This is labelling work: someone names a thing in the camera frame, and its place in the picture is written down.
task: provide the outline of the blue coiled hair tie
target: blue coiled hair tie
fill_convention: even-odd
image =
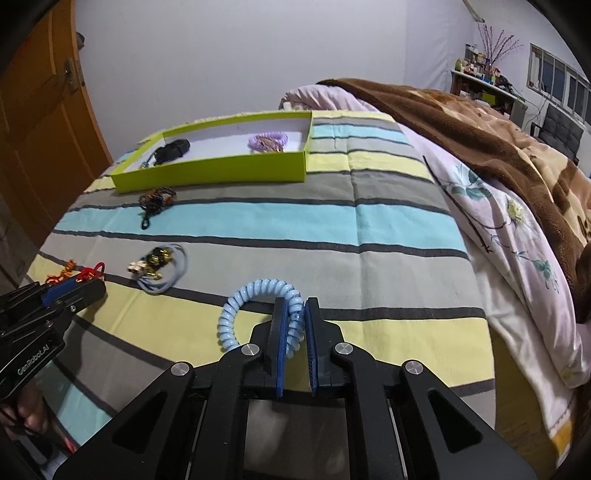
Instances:
[[[287,358],[292,358],[294,352],[300,349],[300,343],[304,339],[304,319],[300,315],[304,307],[304,300],[293,285],[276,278],[259,278],[244,285],[236,293],[228,297],[228,302],[223,306],[223,312],[217,323],[217,336],[222,342],[224,352],[228,352],[239,346],[234,334],[234,320],[240,307],[247,301],[260,295],[274,295],[283,297],[287,301],[289,324],[287,330]]]

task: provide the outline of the striped bedsheet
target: striped bedsheet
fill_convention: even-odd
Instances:
[[[140,228],[137,194],[117,195],[108,174],[57,224],[28,278],[67,260],[106,264],[108,296],[82,312],[67,348],[39,375],[49,405],[79,443],[131,401],[170,361],[217,361],[216,322],[227,296],[277,277],[317,296],[345,339],[393,364],[415,358],[491,424],[491,342],[459,230],[421,158],[381,113],[314,112],[305,183],[191,186]],[[161,243],[182,244],[187,274],[162,296],[126,271]],[[269,319],[252,302],[239,341]],[[306,349],[287,388],[307,390]]]

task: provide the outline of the purple coiled hair tie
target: purple coiled hair tie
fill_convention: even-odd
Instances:
[[[248,147],[257,152],[283,152],[286,144],[287,134],[283,132],[267,132],[248,140]]]

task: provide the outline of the bed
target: bed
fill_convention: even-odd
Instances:
[[[540,145],[492,109],[469,100],[364,80],[320,83],[287,92],[280,108],[388,112],[424,155],[462,230],[491,327],[496,430],[532,464],[539,478],[549,478],[584,432],[581,419],[588,418],[587,413],[581,413],[586,400],[578,399],[581,409],[577,410],[577,395],[585,387],[578,393],[576,387],[586,385],[589,377],[585,373],[574,381],[564,374],[564,365],[556,357],[560,341],[555,340],[567,325],[569,335],[576,339],[569,343],[567,356],[581,353],[579,348],[589,341],[588,305],[581,292],[587,288],[582,273],[588,269],[583,247],[589,238],[591,184],[559,152]],[[465,179],[454,173],[458,169],[466,169]],[[525,181],[524,175],[529,175],[529,180]],[[540,195],[534,200],[524,191],[527,189],[520,190],[520,181]],[[480,203],[484,203],[484,210],[475,207]],[[525,228],[530,215],[531,223]],[[562,239],[561,245],[557,245],[557,238]],[[518,278],[516,272],[526,268],[519,256],[528,258],[525,263],[531,262],[532,249],[536,258],[544,257],[533,263],[539,267],[545,264],[548,271],[537,279],[530,274]],[[577,260],[578,276],[573,259]],[[560,286],[553,284],[555,278]],[[546,305],[540,309],[534,298]],[[579,453],[584,450],[583,443],[578,445]],[[565,471],[567,468],[560,469],[558,478],[571,478]]]
[[[317,296],[324,318],[376,359],[424,362],[494,426],[491,336],[469,252],[400,126],[379,112],[314,112],[307,170],[304,183],[179,188],[183,208],[153,217],[145,231],[137,194],[117,195],[109,171],[76,200],[27,275],[43,282],[71,258],[106,264],[105,301],[76,317],[66,349],[37,378],[75,443],[173,361],[217,361],[227,296],[265,277]],[[150,296],[127,266],[169,242],[184,246],[189,270]],[[271,309],[245,305],[238,340]],[[287,388],[309,389],[303,351],[288,364]],[[254,402],[245,468],[273,478],[348,478],[344,428],[340,408]]]

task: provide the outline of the wooden door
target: wooden door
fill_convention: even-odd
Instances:
[[[80,69],[74,0],[61,0],[0,77],[0,193],[40,246],[111,163]]]

